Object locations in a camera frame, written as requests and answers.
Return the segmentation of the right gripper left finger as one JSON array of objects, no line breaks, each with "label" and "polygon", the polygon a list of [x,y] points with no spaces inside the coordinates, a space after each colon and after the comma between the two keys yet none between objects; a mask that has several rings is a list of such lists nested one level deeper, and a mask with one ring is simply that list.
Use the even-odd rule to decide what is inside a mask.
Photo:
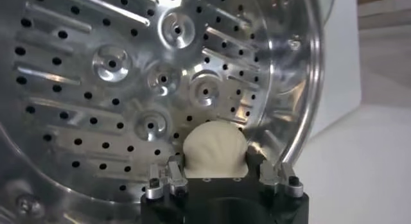
[{"label": "right gripper left finger", "polygon": [[188,180],[184,173],[183,156],[171,156],[164,169],[160,169],[158,164],[151,164],[144,193],[148,200],[159,200],[166,194],[177,198],[185,197],[188,193]]}]

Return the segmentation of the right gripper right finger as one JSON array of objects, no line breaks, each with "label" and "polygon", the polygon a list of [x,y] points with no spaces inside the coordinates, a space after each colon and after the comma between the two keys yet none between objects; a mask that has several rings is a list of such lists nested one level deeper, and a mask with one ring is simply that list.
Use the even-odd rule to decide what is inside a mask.
[{"label": "right gripper right finger", "polygon": [[255,178],[264,190],[291,198],[303,197],[304,185],[288,162],[274,165],[262,154],[251,152],[246,152],[245,160],[249,170],[246,178]]}]

